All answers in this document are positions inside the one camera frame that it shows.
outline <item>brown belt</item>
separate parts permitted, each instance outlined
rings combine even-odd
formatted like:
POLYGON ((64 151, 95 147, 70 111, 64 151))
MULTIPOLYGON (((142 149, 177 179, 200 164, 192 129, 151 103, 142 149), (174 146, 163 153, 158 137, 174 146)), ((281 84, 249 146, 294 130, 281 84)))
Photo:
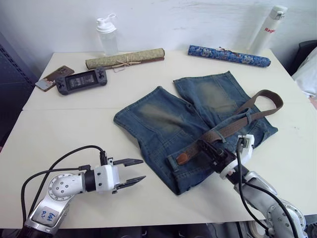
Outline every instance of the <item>brown belt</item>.
MULTIPOLYGON (((256 95, 254 95, 245 104, 243 104, 235 112, 235 114, 238 114, 247 108, 253 107, 258 96, 264 96, 266 98, 271 99, 274 102, 276 108, 271 109, 271 110, 267 110, 264 112, 254 113, 251 115, 251 120, 248 120, 247 117, 243 117, 243 118, 229 124, 228 126, 220 129, 218 132, 216 132, 214 130, 209 130, 206 133, 204 133, 200 138, 209 142, 210 144, 216 140, 222 140, 222 138, 226 138, 228 136, 231 136, 234 133, 236 133, 237 131, 241 130, 244 126, 248 125, 252 121, 255 121, 257 119, 261 119, 261 118, 264 118, 268 115, 274 114, 275 112, 280 110, 281 107, 283 106, 283 100, 281 99, 281 97, 278 94, 264 89, 264 90, 261 90, 260 92, 258 92, 256 95)), ((187 150, 185 152, 183 152, 182 154, 180 154, 177 157, 177 159, 176 159, 177 163, 179 165, 183 165, 183 164, 187 163, 198 152, 200 152, 200 147, 198 146, 197 142, 195 142, 189 148, 187 148, 187 150)))

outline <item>white wall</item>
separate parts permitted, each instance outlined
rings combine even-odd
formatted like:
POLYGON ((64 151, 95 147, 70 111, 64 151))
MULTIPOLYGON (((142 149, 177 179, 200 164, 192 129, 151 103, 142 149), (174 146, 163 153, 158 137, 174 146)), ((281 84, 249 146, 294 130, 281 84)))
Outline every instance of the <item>white wall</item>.
POLYGON ((53 52, 101 51, 97 17, 116 13, 121 51, 189 44, 245 49, 275 4, 289 7, 271 43, 288 65, 317 39, 316 0, 0 0, 0 32, 36 75, 53 52))

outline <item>faded denim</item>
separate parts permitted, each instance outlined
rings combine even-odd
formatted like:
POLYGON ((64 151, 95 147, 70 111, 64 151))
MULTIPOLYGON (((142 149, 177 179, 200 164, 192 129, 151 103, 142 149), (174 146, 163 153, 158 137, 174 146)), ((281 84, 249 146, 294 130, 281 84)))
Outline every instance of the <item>faded denim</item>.
MULTIPOLYGON (((209 130, 219 130, 242 117, 259 112, 256 106, 234 115, 250 97, 230 72, 174 81, 183 99, 157 87, 114 117, 138 142, 146 163, 177 195, 202 182, 213 170, 210 160, 200 152, 179 166, 178 155, 209 130)), ((255 147, 277 132, 265 119, 259 119, 234 135, 214 144, 235 150, 237 136, 253 134, 255 147)))

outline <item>plastic water bottle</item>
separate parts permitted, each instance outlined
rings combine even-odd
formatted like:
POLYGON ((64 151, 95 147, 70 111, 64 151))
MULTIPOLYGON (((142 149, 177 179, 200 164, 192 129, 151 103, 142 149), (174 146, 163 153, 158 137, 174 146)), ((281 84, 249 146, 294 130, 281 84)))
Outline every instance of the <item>plastic water bottle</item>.
POLYGON ((115 14, 110 14, 107 18, 97 19, 97 31, 106 56, 112 56, 118 53, 116 39, 117 28, 110 22, 110 19, 114 17, 115 14))
POLYGON ((263 49, 267 48, 268 43, 274 35, 278 25, 285 16, 287 7, 276 5, 261 26, 256 38, 250 46, 249 53, 255 56, 260 55, 263 49))

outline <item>white table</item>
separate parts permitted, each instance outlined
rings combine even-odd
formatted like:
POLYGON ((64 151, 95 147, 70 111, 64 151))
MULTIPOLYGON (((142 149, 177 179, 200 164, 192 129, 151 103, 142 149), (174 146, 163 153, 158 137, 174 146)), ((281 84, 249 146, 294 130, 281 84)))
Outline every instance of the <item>white table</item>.
MULTIPOLYGON (((95 144, 117 160, 141 159, 136 140, 112 121, 115 113, 122 107, 139 99, 157 85, 175 93, 173 79, 227 70, 232 72, 250 96, 266 88, 280 94, 285 102, 280 111, 267 117, 273 126, 278 127, 279 132, 254 151, 246 166, 270 182, 281 198, 296 205, 305 215, 316 214, 316 112, 276 58, 270 52, 267 53, 272 65, 268 68, 257 68, 187 57, 182 52, 167 52, 166 60, 162 62, 132 66, 119 73, 108 70, 109 83, 105 87, 67 97, 60 96, 55 89, 43 93, 36 88, 0 153, 0 214, 5 214, 0 216, 0 226, 21 227, 20 189, 23 182, 30 175, 47 169, 56 159, 72 149, 95 144)), ((55 54, 44 74, 62 64, 79 72, 80 69, 84 70, 84 63, 77 65, 76 62, 93 55, 94 53, 55 54)), ((266 100, 259 100, 257 106, 264 110, 271 104, 266 100)), ((84 164, 99 164, 98 151, 89 149, 79 152, 65 159, 58 167, 84 164)), ((251 219, 232 184, 222 181, 217 174, 211 175, 189 192, 175 196, 145 163, 127 168, 120 167, 119 172, 122 180, 142 175, 147 177, 133 187, 119 190, 115 195, 100 195, 95 192, 77 195, 62 228, 251 219)), ((40 179, 35 179, 27 186, 27 209, 30 208, 39 182, 40 179)))

